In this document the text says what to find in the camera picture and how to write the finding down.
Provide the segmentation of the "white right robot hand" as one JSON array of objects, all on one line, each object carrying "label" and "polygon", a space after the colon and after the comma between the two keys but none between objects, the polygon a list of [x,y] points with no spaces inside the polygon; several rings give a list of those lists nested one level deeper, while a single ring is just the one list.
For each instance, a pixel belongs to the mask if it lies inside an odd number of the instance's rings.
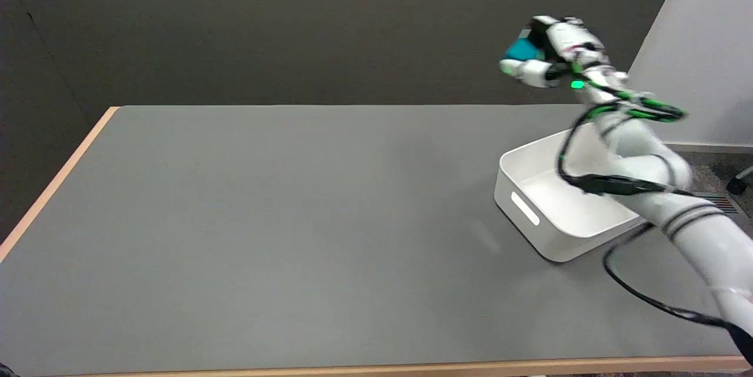
[{"label": "white right robot hand", "polygon": [[604,45],[581,19],[545,15],[532,17],[498,62],[503,74],[536,88],[556,87],[562,77],[610,64]]}]

